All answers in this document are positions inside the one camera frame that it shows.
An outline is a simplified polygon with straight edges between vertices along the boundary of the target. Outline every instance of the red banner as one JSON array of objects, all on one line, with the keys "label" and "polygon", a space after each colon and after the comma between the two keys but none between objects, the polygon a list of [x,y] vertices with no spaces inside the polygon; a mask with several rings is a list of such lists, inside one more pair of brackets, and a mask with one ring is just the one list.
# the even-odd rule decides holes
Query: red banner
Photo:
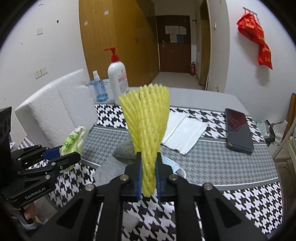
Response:
[{"label": "red banner", "polygon": [[271,52],[264,40],[264,32],[252,13],[245,13],[237,22],[238,30],[251,41],[259,45],[259,65],[272,69]]}]

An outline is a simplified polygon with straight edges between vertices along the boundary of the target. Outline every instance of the wooden wardrobe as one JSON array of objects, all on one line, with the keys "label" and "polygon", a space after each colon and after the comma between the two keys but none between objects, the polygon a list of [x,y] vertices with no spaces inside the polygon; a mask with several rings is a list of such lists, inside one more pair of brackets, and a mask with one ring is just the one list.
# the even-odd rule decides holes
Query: wooden wardrobe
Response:
[{"label": "wooden wardrobe", "polygon": [[126,66],[129,86],[152,82],[159,73],[154,3],[151,0],[79,0],[82,45],[90,79],[97,70],[108,78],[116,47]]}]

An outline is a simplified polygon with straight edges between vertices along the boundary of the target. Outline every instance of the foam fruit net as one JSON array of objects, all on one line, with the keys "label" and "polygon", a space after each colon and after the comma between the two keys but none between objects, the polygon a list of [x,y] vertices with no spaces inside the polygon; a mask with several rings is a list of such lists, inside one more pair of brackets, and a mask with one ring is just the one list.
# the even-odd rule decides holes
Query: foam fruit net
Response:
[{"label": "foam fruit net", "polygon": [[141,152],[142,193],[150,197],[156,187],[155,162],[170,112],[170,93],[162,85],[148,85],[119,97],[135,153]]}]

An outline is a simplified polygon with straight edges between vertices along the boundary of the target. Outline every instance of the human hand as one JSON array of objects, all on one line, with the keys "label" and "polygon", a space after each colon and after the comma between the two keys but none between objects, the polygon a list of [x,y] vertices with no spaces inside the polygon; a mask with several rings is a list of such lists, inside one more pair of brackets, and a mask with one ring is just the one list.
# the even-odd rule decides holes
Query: human hand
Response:
[{"label": "human hand", "polygon": [[29,220],[30,218],[35,219],[36,208],[35,208],[34,202],[28,204],[27,206],[24,206],[24,210],[25,210],[24,215],[27,220]]}]

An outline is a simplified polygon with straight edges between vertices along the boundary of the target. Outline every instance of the fire extinguisher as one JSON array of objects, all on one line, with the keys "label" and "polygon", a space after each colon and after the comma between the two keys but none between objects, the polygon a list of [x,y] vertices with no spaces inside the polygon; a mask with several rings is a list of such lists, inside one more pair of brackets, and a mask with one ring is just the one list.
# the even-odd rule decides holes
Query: fire extinguisher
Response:
[{"label": "fire extinguisher", "polygon": [[195,62],[191,63],[191,73],[190,75],[195,76]]}]

